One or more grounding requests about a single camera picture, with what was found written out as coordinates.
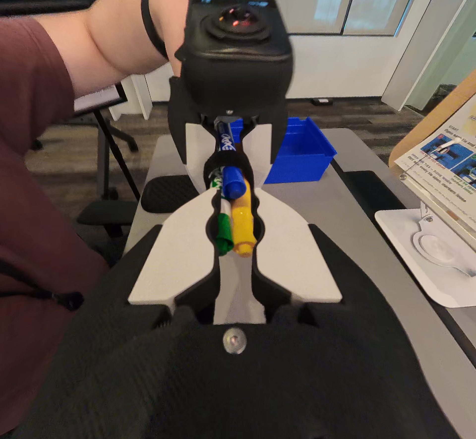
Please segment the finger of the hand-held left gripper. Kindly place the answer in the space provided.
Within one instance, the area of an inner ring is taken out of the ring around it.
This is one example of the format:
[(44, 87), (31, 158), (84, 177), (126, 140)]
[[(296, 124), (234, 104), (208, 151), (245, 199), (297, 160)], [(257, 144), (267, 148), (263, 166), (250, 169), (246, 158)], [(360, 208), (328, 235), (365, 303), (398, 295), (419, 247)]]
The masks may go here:
[(204, 165), (216, 149), (215, 135), (199, 124), (186, 123), (185, 168), (192, 184), (198, 192), (207, 190), (204, 181)]
[(253, 189), (262, 188), (272, 168), (272, 124), (243, 122), (240, 143), (253, 171)]

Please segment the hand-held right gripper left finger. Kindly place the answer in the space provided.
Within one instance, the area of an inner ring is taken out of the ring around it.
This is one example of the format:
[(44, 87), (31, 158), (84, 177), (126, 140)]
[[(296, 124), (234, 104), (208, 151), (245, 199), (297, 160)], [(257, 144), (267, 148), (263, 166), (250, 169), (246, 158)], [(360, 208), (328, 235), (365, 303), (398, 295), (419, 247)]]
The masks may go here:
[(134, 306), (162, 305), (171, 314), (192, 309), (202, 324), (213, 324), (221, 288), (216, 245), (218, 189), (186, 203), (161, 226), (129, 296)]

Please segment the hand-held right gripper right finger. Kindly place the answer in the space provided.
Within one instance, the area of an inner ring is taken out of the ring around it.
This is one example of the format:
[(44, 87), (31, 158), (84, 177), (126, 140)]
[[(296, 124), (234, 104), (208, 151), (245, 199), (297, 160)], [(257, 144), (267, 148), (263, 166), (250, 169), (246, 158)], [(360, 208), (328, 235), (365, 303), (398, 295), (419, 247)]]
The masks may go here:
[(316, 242), (311, 225), (293, 208), (255, 188), (251, 288), (266, 323), (281, 306), (338, 304), (343, 295)]

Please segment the blue plastic bin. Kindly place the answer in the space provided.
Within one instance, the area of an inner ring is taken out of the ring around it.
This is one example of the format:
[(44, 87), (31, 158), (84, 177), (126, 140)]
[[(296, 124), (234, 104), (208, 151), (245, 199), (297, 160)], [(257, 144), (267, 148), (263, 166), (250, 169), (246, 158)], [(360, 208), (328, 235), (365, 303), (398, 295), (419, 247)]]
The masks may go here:
[(336, 150), (311, 118), (284, 118), (281, 113), (276, 121), (258, 117), (228, 122), (237, 152), (225, 160), (241, 170), (243, 177), (253, 184), (251, 165), (240, 143), (243, 122), (272, 124), (271, 171), (264, 184), (310, 182), (321, 179)]

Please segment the blue dry-erase marker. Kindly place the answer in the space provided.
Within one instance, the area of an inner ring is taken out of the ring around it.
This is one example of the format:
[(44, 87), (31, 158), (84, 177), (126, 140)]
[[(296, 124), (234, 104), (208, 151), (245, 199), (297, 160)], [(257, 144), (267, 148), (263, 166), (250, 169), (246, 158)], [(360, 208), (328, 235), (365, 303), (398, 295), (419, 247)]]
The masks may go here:
[[(214, 122), (218, 134), (218, 151), (236, 153), (236, 147), (229, 123), (217, 118)], [(246, 192), (246, 184), (241, 170), (229, 164), (221, 167), (222, 193), (228, 199), (238, 199)]]

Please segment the green dry-erase marker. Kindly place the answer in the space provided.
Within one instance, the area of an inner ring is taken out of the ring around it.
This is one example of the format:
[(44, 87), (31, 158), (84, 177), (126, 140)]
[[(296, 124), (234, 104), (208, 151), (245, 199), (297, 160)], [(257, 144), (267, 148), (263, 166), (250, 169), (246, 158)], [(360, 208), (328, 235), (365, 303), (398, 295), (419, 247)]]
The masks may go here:
[(219, 256), (225, 256), (234, 249), (231, 223), (231, 202), (223, 191), (223, 175), (220, 168), (212, 171), (210, 177), (210, 187), (216, 188), (220, 192), (220, 210), (217, 215), (217, 235), (216, 245)]

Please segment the yellow dry-erase marker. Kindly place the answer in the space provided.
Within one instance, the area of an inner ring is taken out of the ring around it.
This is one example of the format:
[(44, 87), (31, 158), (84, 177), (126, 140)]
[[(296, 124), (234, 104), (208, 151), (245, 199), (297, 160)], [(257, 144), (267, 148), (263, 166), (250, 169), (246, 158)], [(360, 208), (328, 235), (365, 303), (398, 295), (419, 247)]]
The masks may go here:
[(253, 254), (257, 243), (254, 236), (254, 218), (251, 211), (251, 189), (245, 180), (246, 191), (237, 199), (231, 200), (231, 233), (233, 251), (240, 257), (248, 258)]

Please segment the person's left forearm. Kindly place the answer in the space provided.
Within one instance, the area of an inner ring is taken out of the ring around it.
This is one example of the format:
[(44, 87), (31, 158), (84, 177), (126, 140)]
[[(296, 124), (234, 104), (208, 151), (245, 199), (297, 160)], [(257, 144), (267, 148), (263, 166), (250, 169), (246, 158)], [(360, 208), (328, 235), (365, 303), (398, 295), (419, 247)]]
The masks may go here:
[(97, 0), (85, 10), (35, 17), (65, 64), (75, 98), (165, 64), (147, 35), (140, 5)]

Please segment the person's left hand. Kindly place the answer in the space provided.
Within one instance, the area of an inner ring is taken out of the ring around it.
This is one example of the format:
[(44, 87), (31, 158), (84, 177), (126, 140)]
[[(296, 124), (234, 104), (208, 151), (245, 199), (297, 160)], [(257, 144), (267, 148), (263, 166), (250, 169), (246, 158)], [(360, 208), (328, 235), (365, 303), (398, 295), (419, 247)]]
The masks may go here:
[(182, 46), (189, 0), (149, 0), (155, 29), (165, 44), (174, 76), (181, 73), (181, 62), (175, 52)]

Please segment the black office chair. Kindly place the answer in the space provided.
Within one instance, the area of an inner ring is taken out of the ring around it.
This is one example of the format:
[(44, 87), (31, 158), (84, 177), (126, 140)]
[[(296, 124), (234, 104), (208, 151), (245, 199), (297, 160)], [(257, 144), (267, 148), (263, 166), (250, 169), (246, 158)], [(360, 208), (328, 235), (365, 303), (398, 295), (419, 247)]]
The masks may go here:
[(132, 200), (97, 200), (88, 204), (76, 221), (85, 226), (101, 226), (110, 238), (121, 238), (123, 227), (133, 223), (138, 202)]

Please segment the black wristband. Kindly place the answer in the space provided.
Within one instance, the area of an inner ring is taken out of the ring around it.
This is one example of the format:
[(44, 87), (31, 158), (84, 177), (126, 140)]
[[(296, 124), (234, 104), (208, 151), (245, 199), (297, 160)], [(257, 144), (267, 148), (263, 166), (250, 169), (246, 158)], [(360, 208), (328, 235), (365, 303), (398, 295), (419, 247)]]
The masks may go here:
[(158, 53), (163, 56), (167, 62), (169, 62), (170, 60), (167, 54), (165, 43), (159, 36), (150, 13), (149, 0), (141, 0), (140, 9), (142, 22), (151, 44), (158, 51)]

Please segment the whiteboard easel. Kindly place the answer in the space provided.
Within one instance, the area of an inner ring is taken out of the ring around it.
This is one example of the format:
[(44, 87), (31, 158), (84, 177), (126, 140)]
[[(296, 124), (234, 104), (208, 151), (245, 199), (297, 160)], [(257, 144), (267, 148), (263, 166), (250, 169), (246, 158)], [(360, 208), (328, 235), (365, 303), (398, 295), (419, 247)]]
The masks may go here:
[(90, 93), (74, 101), (75, 112), (71, 124), (95, 126), (98, 129), (97, 194), (102, 200), (119, 198), (117, 189), (110, 186), (110, 154), (115, 158), (135, 199), (140, 199), (139, 189), (116, 143), (116, 138), (126, 142), (133, 154), (139, 152), (139, 147), (132, 136), (112, 126), (110, 120), (102, 114), (103, 109), (115, 107), (126, 101), (127, 97), (121, 84)]

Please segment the wooden instruction board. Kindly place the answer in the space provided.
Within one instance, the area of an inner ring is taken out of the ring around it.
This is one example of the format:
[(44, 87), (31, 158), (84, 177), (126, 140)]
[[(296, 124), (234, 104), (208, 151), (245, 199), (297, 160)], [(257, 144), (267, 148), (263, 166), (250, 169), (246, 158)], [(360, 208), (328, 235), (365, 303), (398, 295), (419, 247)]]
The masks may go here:
[(416, 194), (433, 213), (455, 231), (473, 250), (476, 247), (475, 229), (462, 222), (452, 211), (445, 208), (431, 193), (399, 168), (396, 165), (396, 160), (427, 138), (466, 103), (475, 104), (475, 92), (476, 72), (473, 71), (394, 147), (388, 163), (390, 170), (399, 177), (403, 184)]

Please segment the printed instruction sheet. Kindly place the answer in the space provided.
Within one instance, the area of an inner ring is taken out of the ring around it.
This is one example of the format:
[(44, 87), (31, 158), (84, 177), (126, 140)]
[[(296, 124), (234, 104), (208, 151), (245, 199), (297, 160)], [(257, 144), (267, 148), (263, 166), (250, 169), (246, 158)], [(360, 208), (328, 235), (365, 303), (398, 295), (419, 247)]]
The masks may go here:
[(476, 226), (475, 104), (466, 103), (396, 165), (470, 228)]

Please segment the white stand bracket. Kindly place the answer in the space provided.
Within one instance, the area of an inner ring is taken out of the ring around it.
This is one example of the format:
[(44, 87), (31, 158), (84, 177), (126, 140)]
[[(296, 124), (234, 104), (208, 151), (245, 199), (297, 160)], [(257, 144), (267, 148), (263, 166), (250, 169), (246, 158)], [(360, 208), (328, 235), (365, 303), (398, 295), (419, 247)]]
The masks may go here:
[(417, 227), (411, 243), (423, 258), (437, 266), (452, 268), (475, 278), (475, 251), (423, 202), (420, 203)]

